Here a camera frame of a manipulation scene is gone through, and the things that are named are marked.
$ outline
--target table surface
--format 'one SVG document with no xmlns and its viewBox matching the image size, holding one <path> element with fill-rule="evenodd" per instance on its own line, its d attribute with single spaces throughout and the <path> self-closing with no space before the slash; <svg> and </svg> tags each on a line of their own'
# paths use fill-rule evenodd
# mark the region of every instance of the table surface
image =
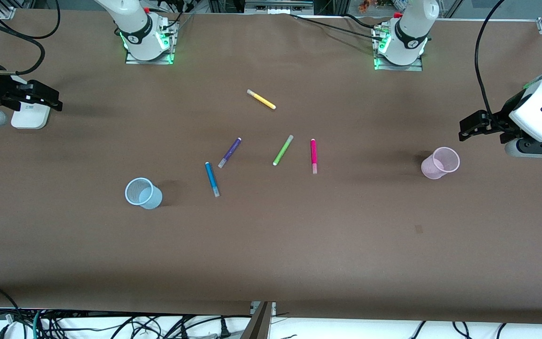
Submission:
<svg viewBox="0 0 542 339">
<path fill-rule="evenodd" d="M 0 128 L 0 287 L 24 307 L 226 314 L 276 300 L 294 316 L 542 322 L 542 159 L 506 156 L 497 135 L 458 141 L 483 107 L 480 24 L 436 22 L 424 71 L 400 73 L 374 70 L 366 38 L 286 15 L 195 15 L 174 65 L 137 66 L 107 13 L 63 11 L 26 79 L 64 110 L 40 130 Z M 0 33 L 8 69 L 37 56 Z M 542 36 L 492 23 L 480 59 L 498 109 L 542 73 Z M 204 163 L 236 137 L 215 198 Z M 420 161 L 439 146 L 461 167 L 428 180 Z M 140 176 L 160 208 L 125 201 Z"/>
</svg>

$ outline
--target white floor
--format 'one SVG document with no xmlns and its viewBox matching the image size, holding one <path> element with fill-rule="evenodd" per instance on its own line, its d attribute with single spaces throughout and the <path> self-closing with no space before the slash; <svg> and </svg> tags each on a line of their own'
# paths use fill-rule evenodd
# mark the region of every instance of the white floor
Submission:
<svg viewBox="0 0 542 339">
<path fill-rule="evenodd" d="M 180 317 L 162 317 L 157 321 L 161 332 L 166 331 L 179 320 Z M 197 317 L 190 323 L 198 322 L 207 317 Z M 63 328 L 95 328 L 103 329 L 122 324 L 126 317 L 105 318 L 69 318 L 60 322 Z M 226 320 L 230 332 L 244 330 L 248 318 L 230 318 Z M 396 320 L 336 320 L 312 318 L 273 318 L 269 339 L 286 339 L 296 335 L 294 339 L 409 339 L 419 322 Z M 0 320 L 0 330 L 6 326 L 6 320 Z M 499 324 L 496 323 L 467 323 L 470 337 L 473 339 L 495 339 Z M 69 339 L 110 339 L 116 328 L 110 330 L 73 331 L 67 332 Z M 116 339 L 129 339 L 131 326 L 126 326 L 119 332 Z M 220 333 L 218 320 L 194 326 L 188 330 L 190 338 L 204 337 L 212 333 Z M 141 332 L 137 339 L 155 339 L 157 335 L 152 332 Z M 450 322 L 427 322 L 417 339 L 462 339 L 454 331 Z M 9 327 L 6 339 L 23 339 L 19 324 Z M 542 325 L 540 324 L 507 324 L 501 333 L 501 339 L 542 339 Z"/>
</svg>

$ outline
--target cup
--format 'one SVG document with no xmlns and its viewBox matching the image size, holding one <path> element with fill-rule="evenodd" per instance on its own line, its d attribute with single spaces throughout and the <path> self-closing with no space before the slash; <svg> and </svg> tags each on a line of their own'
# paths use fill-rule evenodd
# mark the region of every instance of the cup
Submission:
<svg viewBox="0 0 542 339">
<path fill-rule="evenodd" d="M 125 188 L 125 198 L 129 204 L 152 210 L 162 202 L 162 192 L 150 180 L 134 178 Z"/>
<path fill-rule="evenodd" d="M 457 152 L 449 147 L 439 147 L 422 162 L 422 172 L 427 178 L 435 180 L 447 173 L 455 172 L 459 165 Z"/>
</svg>

